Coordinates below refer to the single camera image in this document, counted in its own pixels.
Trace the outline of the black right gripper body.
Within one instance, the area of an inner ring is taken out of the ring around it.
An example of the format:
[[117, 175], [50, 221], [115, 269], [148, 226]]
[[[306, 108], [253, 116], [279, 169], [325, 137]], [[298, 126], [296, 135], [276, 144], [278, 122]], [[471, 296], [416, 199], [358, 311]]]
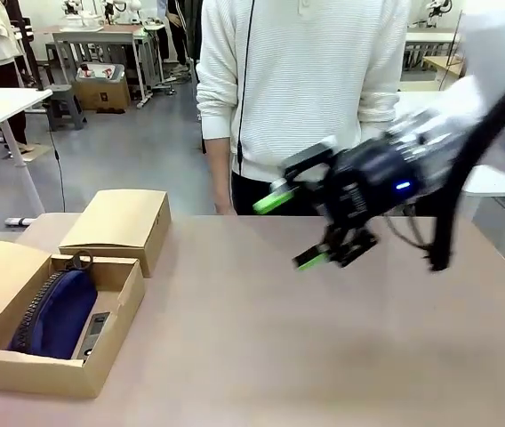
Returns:
[[384, 138], [331, 156], [322, 201], [332, 223], [358, 228], [418, 193], [418, 168]]

